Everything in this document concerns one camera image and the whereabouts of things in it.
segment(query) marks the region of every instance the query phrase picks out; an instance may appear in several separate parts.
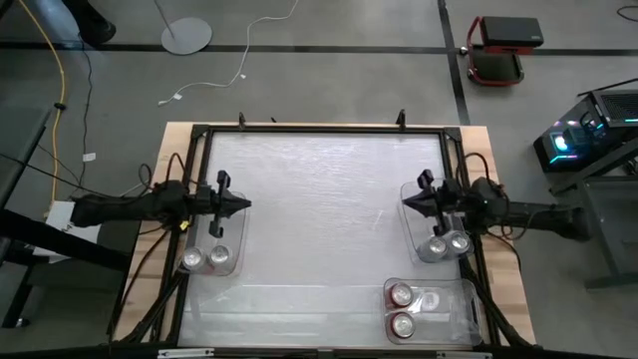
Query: clear plastic tray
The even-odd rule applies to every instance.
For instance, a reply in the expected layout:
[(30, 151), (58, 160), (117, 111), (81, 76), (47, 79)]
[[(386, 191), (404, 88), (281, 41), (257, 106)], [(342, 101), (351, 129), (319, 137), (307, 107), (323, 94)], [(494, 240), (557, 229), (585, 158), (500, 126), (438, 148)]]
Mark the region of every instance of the clear plastic tray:
[[(233, 192), (232, 194), (245, 198), (245, 196), (240, 192)], [(222, 238), (215, 238), (208, 231), (210, 223), (213, 220), (212, 214), (200, 215), (195, 219), (196, 223), (194, 232), (196, 233), (197, 238), (199, 238), (195, 246), (199, 248), (200, 252), (204, 256), (204, 264), (197, 270), (191, 270), (189, 273), (225, 276), (231, 274), (235, 270), (238, 270), (237, 263), (240, 263), (239, 259), (243, 254), (244, 229), (247, 223), (246, 219), (248, 217), (248, 211), (249, 208), (243, 209), (235, 213), (230, 218), (224, 218), (221, 220), (220, 225), (224, 228)], [(213, 262), (213, 260), (210, 259), (210, 255), (214, 250), (225, 251), (227, 258), (222, 262), (220, 262), (219, 259), (216, 262)]]
[[(421, 192), (416, 182), (408, 182), (401, 186), (399, 201), (399, 215), (402, 218), (406, 243), (411, 251), (413, 261), (436, 263), (444, 260), (456, 260), (474, 253), (472, 240), (466, 234), (463, 221), (459, 213), (446, 213), (445, 220), (453, 230), (444, 235), (436, 236), (434, 226), (437, 220), (434, 217), (425, 218), (416, 210), (403, 204), (403, 200)], [(465, 247), (458, 248), (459, 241), (465, 242)], [(441, 245), (443, 252), (433, 252), (431, 245)]]
[[(400, 307), (391, 299), (397, 283), (412, 289), (410, 304)], [(384, 325), (395, 344), (478, 345), (481, 342), (479, 299), (471, 282), (391, 278), (384, 285)], [(402, 338), (392, 328), (393, 319), (405, 313), (414, 333)]]

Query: concrete floor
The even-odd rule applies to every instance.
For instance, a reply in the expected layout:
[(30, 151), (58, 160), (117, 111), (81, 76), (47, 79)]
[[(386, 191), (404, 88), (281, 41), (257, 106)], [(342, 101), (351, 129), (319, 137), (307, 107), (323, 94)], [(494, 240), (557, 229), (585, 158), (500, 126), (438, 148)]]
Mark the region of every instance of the concrete floor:
[[(31, 1), (55, 41), (74, 41), (77, 28), (58, 1)], [(285, 15), (286, 0), (162, 1), (166, 15), (198, 16), (213, 28), (212, 44), (245, 43), (245, 26), (261, 16)], [(476, 15), (537, 17), (544, 49), (638, 49), (638, 24), (615, 10), (632, 0), (448, 0), (455, 45), (461, 46)], [(119, 28), (118, 44), (157, 44), (163, 26), (151, 0), (96, 2)], [(301, 0), (290, 20), (258, 24), (256, 45), (445, 46), (436, 0)], [(0, 21), (0, 40), (41, 42), (19, 6)], [(88, 116), (86, 186), (119, 193), (138, 182), (140, 163), (157, 159), (168, 121), (391, 123), (405, 108), (410, 124), (460, 123), (446, 55), (252, 53), (229, 89), (196, 88), (180, 101), (157, 102), (194, 81), (225, 82), (240, 53), (188, 57), (163, 52), (89, 52), (94, 92)], [(59, 128), (60, 158), (76, 174), (81, 168), (82, 114), (88, 67), (81, 52), (63, 51), (69, 109)], [(48, 51), (0, 50), (0, 106), (48, 108), (59, 96), (59, 76)], [(531, 150), (533, 140), (575, 104), (575, 94), (635, 77), (638, 57), (522, 58), (526, 78), (516, 87), (479, 88), (463, 74), (473, 125), (487, 126), (499, 178), (518, 200), (554, 201)], [(41, 145), (51, 148), (51, 127)], [(36, 152), (31, 164), (50, 170)], [(27, 171), (10, 208), (42, 217), (50, 179)], [(71, 189), (62, 185), (59, 197)], [(549, 349), (635, 357), (638, 353), (638, 291), (635, 287), (587, 292), (585, 279), (606, 274), (596, 241), (586, 244), (531, 231), (516, 244), (534, 333)], [(0, 310), (12, 295), (19, 268), (0, 269)], [(37, 315), (37, 305), (33, 305)], [(78, 345), (91, 345), (86, 337)]]

